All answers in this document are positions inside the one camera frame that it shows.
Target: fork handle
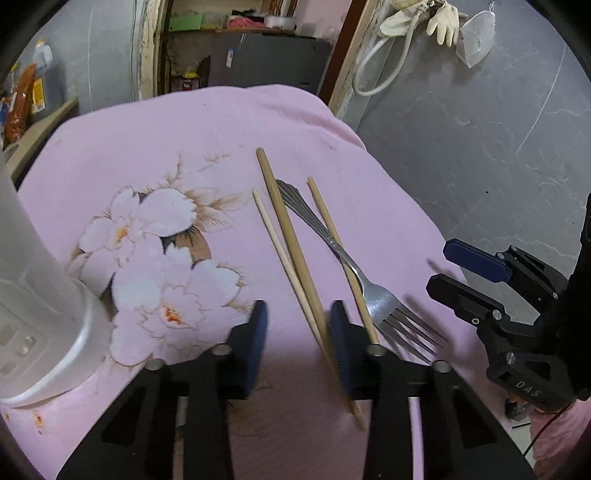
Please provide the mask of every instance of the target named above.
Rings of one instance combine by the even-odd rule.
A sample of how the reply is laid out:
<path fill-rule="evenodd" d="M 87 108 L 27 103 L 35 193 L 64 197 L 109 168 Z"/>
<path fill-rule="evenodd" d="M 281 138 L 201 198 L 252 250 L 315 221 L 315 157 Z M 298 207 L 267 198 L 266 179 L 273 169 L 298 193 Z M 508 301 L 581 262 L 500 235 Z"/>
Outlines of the fork handle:
<path fill-rule="evenodd" d="M 285 204 L 296 213 L 312 230 L 314 230 L 325 243 L 331 247 L 331 249 L 340 257 L 340 259 L 353 271 L 359 284 L 361 285 L 362 292 L 365 291 L 366 286 L 370 284 L 368 278 L 365 276 L 355 260 L 340 246 L 335 238 L 326 229 L 316 214 L 310 209 L 306 201 L 301 196 L 300 192 L 293 185 L 289 185 L 281 180 L 278 180 L 279 188 L 281 190 L 281 196 Z"/>

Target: white cable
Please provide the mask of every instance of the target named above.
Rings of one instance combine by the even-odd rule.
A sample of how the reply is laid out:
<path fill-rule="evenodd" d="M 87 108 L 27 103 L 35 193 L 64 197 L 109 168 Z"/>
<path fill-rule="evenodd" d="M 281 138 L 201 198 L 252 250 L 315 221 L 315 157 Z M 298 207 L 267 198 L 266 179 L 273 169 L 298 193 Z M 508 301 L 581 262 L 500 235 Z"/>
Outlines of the white cable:
<path fill-rule="evenodd" d="M 353 91 L 357 93 L 357 95 L 361 95 L 363 97 L 371 97 L 372 95 L 375 95 L 376 93 L 385 90 L 395 80 L 400 70 L 402 70 L 402 65 L 404 65 L 404 61 L 406 60 L 408 49 L 410 48 L 410 42 L 413 40 L 413 33 L 417 28 L 418 20 L 421 17 L 421 15 L 425 13 L 426 9 L 426 7 L 424 9 L 421 7 L 417 8 L 417 12 L 414 14 L 414 17 L 411 20 L 410 25 L 408 27 L 406 37 L 404 38 L 404 48 L 402 50 L 402 55 L 400 55 L 400 59 L 394 71 L 381 85 L 378 85 L 373 90 L 369 90 L 367 92 L 361 90 L 361 74 L 363 73 L 365 66 L 368 64 L 371 58 L 373 58 L 373 56 L 378 52 L 378 50 L 386 44 L 389 38 L 382 38 L 379 42 L 377 42 L 374 45 L 374 47 L 369 51 L 365 58 L 361 60 L 359 66 L 357 67 L 357 70 L 355 71 L 355 74 L 353 75 Z"/>

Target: white plastic bottle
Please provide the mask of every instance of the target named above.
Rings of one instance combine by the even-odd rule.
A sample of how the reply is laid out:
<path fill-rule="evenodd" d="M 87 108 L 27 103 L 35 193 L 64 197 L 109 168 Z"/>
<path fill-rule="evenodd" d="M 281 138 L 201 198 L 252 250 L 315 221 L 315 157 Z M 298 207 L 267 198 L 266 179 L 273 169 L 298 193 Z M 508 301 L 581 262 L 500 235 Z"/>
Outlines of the white plastic bottle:
<path fill-rule="evenodd" d="M 45 38 L 37 40 L 33 52 L 33 63 L 37 65 L 33 85 L 33 122 L 51 115 L 64 103 L 61 91 L 61 76 L 53 53 Z"/>
<path fill-rule="evenodd" d="M 107 355 L 111 329 L 102 303 L 43 245 L 0 153 L 0 402 L 77 387 Z"/>

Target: metal fork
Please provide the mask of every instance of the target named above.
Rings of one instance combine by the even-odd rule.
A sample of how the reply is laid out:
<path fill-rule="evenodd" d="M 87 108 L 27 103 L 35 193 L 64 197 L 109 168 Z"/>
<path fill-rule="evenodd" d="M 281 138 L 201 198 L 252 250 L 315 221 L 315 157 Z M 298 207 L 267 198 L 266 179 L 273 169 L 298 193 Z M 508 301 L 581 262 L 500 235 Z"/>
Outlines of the metal fork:
<path fill-rule="evenodd" d="M 305 223 L 307 223 L 353 271 L 361 286 L 361 292 L 363 293 L 363 299 L 367 304 L 369 315 L 374 325 L 380 330 L 380 332 L 382 332 L 388 342 L 397 343 L 417 358 L 420 358 L 428 364 L 431 363 L 431 361 L 410 342 L 436 357 L 437 354 L 426 342 L 441 348 L 441 345 L 437 343 L 432 336 L 439 337 L 445 341 L 447 341 L 447 339 L 407 308 L 390 291 L 371 283 L 368 280 L 357 263 L 355 263 L 345 249 L 340 246 L 308 206 L 297 188 L 281 180 L 277 180 L 277 184 L 284 203 L 303 221 L 305 221 Z"/>

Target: door frame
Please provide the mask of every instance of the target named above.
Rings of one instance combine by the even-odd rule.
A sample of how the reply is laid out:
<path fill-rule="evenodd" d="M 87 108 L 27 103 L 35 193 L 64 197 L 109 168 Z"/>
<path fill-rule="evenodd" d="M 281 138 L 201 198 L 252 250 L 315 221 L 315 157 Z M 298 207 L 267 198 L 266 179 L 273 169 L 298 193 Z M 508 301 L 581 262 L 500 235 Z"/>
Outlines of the door frame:
<path fill-rule="evenodd" d="M 359 53 L 386 0 L 352 0 L 326 69 L 320 99 L 337 114 L 351 88 Z"/>

